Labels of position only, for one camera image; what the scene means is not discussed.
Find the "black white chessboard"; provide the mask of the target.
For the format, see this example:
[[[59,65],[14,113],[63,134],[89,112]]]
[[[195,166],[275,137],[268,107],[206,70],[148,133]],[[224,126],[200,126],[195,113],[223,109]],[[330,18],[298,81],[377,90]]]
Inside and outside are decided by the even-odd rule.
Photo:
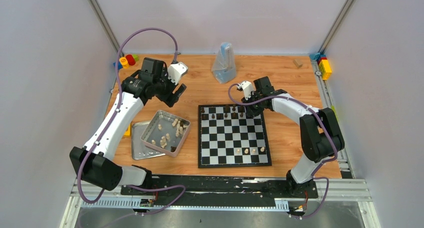
[[[245,108],[237,104],[198,106],[199,168],[271,165],[263,113],[247,118]]]

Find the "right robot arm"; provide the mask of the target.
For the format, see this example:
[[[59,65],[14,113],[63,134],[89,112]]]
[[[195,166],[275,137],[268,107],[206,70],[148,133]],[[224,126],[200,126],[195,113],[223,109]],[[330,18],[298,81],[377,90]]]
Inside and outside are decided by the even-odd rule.
[[[334,111],[307,105],[283,89],[275,89],[269,78],[254,82],[243,81],[236,86],[243,92],[241,100],[247,116],[254,117],[265,109],[282,114],[300,128],[303,155],[287,174],[286,192],[298,197],[306,189],[318,170],[338,158],[345,148],[345,141]]]

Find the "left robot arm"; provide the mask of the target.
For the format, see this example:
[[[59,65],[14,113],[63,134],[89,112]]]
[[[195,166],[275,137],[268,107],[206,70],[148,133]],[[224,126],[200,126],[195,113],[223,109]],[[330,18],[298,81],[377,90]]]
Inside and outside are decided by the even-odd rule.
[[[121,93],[99,128],[81,148],[73,147],[69,154],[79,189],[85,181],[107,191],[122,185],[133,185],[142,195],[152,191],[149,170],[120,166],[113,159],[131,121],[150,99],[156,97],[168,107],[179,100],[186,89],[179,82],[188,70],[182,62],[166,65],[162,60],[145,58],[141,68],[121,82]]]

